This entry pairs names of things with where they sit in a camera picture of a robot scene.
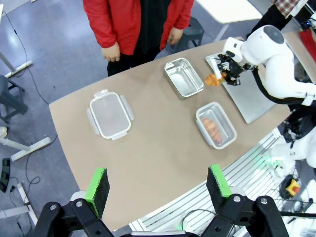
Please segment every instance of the black shirt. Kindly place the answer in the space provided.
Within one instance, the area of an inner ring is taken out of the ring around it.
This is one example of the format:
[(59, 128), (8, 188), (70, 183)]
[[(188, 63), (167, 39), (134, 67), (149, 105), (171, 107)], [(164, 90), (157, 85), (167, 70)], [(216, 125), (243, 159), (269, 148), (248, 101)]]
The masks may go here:
[(160, 46), (170, 0), (141, 0), (140, 3), (142, 20), (137, 47), (147, 54), (149, 49)]

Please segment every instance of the black pants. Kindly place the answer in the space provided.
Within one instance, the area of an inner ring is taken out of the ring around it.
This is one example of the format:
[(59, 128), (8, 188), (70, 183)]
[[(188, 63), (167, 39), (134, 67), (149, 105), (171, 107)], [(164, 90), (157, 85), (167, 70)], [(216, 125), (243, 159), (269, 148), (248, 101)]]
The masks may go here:
[(258, 24), (252, 29), (251, 33), (266, 25), (272, 25), (277, 27), (279, 30), (282, 30), (291, 19), (291, 15), (289, 15), (288, 18), (285, 18), (285, 16), (283, 16), (278, 10), (277, 6), (273, 4), (266, 14), (262, 16)]
[(133, 55), (121, 54), (119, 61), (108, 63), (108, 76), (153, 61), (159, 53), (159, 47), (149, 49), (147, 54), (141, 51), (141, 47), (136, 47)]

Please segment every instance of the brown tabletop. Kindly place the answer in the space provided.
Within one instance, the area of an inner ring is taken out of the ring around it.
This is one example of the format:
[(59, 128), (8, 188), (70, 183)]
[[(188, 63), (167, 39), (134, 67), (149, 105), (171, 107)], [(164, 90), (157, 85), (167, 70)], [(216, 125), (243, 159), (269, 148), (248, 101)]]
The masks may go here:
[(310, 77), (311, 81), (316, 83), (316, 63), (303, 44), (300, 33), (298, 31), (293, 31), (285, 33), (284, 37), (291, 50), (302, 64), (307, 75)]
[[(69, 94), (50, 110), (67, 161), (82, 190), (97, 167), (106, 167), (110, 194), (103, 220), (117, 229), (169, 203), (206, 179), (210, 164), (222, 168), (234, 162), (278, 126), (288, 115), (276, 105), (247, 124), (223, 88), (206, 86), (179, 100), (164, 77), (164, 65), (184, 57), (203, 79), (210, 74), (205, 57), (221, 52), (224, 41), (189, 49), (155, 60)], [(96, 91), (125, 95), (135, 114), (128, 134), (116, 141), (95, 135), (86, 109)], [(223, 150), (209, 147), (195, 115), (198, 108), (217, 101), (237, 131), (237, 139)]]

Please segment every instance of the hand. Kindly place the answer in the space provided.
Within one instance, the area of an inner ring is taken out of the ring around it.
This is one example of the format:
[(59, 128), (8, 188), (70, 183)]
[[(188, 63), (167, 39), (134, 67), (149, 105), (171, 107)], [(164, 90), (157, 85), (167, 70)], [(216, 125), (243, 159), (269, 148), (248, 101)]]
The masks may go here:
[(119, 61), (120, 52), (119, 52), (119, 44), (115, 42), (112, 47), (109, 48), (101, 48), (102, 55), (104, 59), (107, 59), (109, 62)]
[(180, 40), (182, 34), (183, 34), (183, 30), (179, 30), (177, 28), (172, 27), (167, 42), (170, 45), (177, 43)]

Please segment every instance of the person's right hand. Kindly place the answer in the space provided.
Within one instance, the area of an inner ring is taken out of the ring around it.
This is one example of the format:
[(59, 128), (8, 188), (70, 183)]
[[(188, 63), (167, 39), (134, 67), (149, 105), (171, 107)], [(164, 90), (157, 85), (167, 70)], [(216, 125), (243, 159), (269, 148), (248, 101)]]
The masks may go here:
[(115, 44), (109, 48), (101, 48), (102, 55), (104, 59), (107, 59), (109, 62), (119, 61), (120, 53), (119, 53), (119, 44), (115, 42)]

